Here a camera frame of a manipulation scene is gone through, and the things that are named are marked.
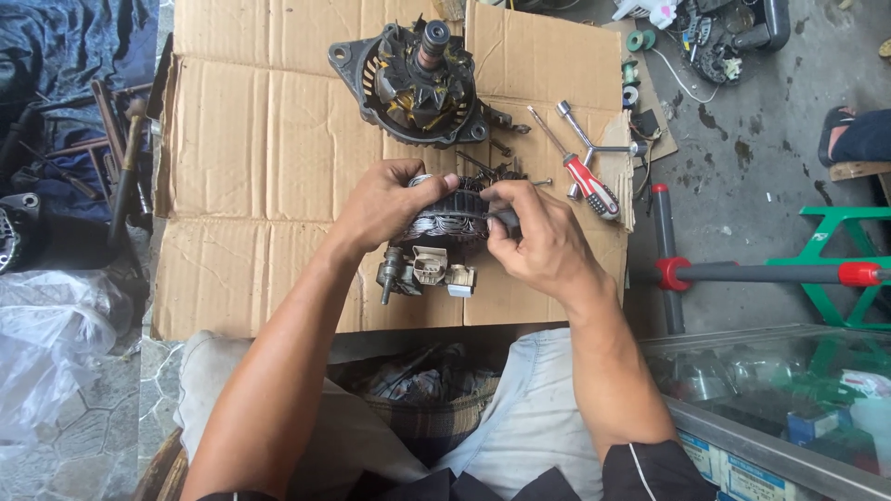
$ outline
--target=sandal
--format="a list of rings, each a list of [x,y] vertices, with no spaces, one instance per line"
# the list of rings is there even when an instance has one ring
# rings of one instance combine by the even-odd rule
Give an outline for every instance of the sandal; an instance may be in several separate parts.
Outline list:
[[[820,133],[820,145],[817,147],[817,158],[823,167],[832,167],[835,162],[830,158],[830,134],[835,127],[849,126],[854,121],[854,115],[842,111],[846,106],[836,106],[826,113],[823,120],[823,131]]]

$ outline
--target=label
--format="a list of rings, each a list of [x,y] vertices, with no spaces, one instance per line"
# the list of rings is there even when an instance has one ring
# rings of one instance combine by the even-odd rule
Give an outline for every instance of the label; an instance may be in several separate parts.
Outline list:
[[[838,427],[838,411],[813,422],[813,437],[818,439]]]
[[[682,431],[678,431],[677,435],[681,438],[681,442],[683,442],[683,450],[687,452],[687,456],[689,456],[693,464],[696,465],[696,469],[699,470],[699,473],[707,480],[714,481],[714,474],[712,473],[712,455],[708,443]]]
[[[786,499],[786,482],[734,456],[727,456],[730,466],[727,490],[743,501],[781,501]]]

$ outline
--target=alternator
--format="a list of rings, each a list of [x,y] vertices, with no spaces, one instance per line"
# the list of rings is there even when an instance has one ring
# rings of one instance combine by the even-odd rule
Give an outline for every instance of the alternator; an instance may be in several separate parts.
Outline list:
[[[443,21],[419,17],[411,28],[389,23],[375,38],[332,44],[328,61],[359,102],[362,119],[400,143],[439,149],[480,143],[489,137],[486,119],[528,132],[477,98],[473,56],[463,42]]]
[[[409,182],[417,185],[429,175]],[[420,296],[423,285],[445,286],[452,296],[468,298],[477,284],[475,267],[464,259],[488,238],[488,202],[479,198],[483,185],[472,177],[460,177],[454,193],[422,210],[399,239],[384,252],[377,283],[383,287],[381,304],[396,292]]]

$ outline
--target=y-shaped socket wrench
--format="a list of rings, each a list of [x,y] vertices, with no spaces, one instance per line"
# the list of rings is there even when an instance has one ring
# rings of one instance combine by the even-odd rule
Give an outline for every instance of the y-shaped socket wrench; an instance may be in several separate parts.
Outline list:
[[[595,146],[594,143],[588,139],[588,136],[585,135],[584,130],[582,130],[581,126],[578,125],[576,119],[572,116],[570,112],[572,108],[569,106],[569,103],[566,101],[560,101],[557,103],[557,113],[563,117],[564,119],[569,120],[569,125],[572,126],[573,130],[576,131],[578,137],[582,140],[585,146],[588,147],[588,153],[584,156],[584,166],[591,168],[591,158],[593,158],[596,152],[623,152],[628,153],[633,157],[642,157],[647,154],[647,144],[643,141],[632,141],[631,144],[627,146]],[[567,193],[567,197],[578,200],[579,196],[578,185],[572,185],[569,187],[569,193]]]

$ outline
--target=right hand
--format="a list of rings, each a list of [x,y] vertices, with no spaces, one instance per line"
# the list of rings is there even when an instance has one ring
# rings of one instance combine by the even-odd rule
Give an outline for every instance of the right hand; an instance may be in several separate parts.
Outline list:
[[[512,205],[523,239],[508,237],[497,218],[488,219],[489,252],[504,269],[569,310],[616,297],[616,282],[591,252],[572,209],[528,181],[499,181],[479,194],[494,209]]]

